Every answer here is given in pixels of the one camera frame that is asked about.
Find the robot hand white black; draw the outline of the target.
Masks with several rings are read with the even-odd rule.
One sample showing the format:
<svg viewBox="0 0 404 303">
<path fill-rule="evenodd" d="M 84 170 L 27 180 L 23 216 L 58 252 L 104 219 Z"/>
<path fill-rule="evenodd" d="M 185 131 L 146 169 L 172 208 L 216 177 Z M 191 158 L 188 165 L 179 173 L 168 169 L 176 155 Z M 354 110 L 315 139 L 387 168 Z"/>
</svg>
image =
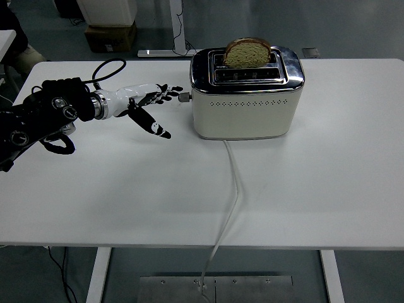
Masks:
<svg viewBox="0 0 404 303">
<path fill-rule="evenodd" d="M 181 86 L 170 86 L 168 84 L 143 84 L 127 86 L 116 92 L 103 91 L 107 106 L 104 110 L 104 117 L 128 116 L 141 129 L 147 133 L 162 138 L 170 139 L 171 134 L 166 131 L 147 111 L 147 105 L 162 104 L 178 97 L 183 91 Z"/>
</svg>

